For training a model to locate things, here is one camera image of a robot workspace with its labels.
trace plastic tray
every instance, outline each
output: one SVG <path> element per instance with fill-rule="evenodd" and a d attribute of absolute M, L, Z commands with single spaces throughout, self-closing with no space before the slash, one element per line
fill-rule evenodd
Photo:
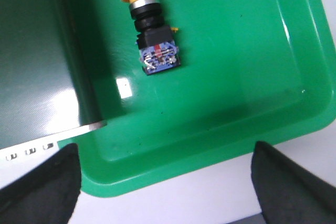
<path fill-rule="evenodd" d="M 61 143 L 79 144 L 85 192 L 120 195 L 334 120 L 336 53 L 321 0 L 161 3 L 180 29 L 182 66 L 146 76 L 127 4 L 69 0 L 108 120 Z M 131 96 L 121 99 L 117 82 Z"/>

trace green tray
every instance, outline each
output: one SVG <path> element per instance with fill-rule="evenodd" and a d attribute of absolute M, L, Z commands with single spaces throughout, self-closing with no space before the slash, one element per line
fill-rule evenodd
<path fill-rule="evenodd" d="M 161 0 L 180 29 L 182 66 L 152 76 L 127 4 L 68 2 L 108 120 L 60 144 L 79 144 L 89 194 L 127 193 L 335 118 L 336 53 L 321 0 Z M 120 98 L 118 79 L 130 97 Z"/>

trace silver metal ring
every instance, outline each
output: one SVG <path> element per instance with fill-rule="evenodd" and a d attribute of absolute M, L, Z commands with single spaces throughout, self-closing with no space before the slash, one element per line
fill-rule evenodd
<path fill-rule="evenodd" d="M 144 5 L 148 5 L 148 4 L 156 4 L 156 3 L 160 3 L 159 0 L 137 0 L 135 2 L 133 2 L 132 4 L 130 4 L 130 11 L 139 8 L 141 6 Z"/>

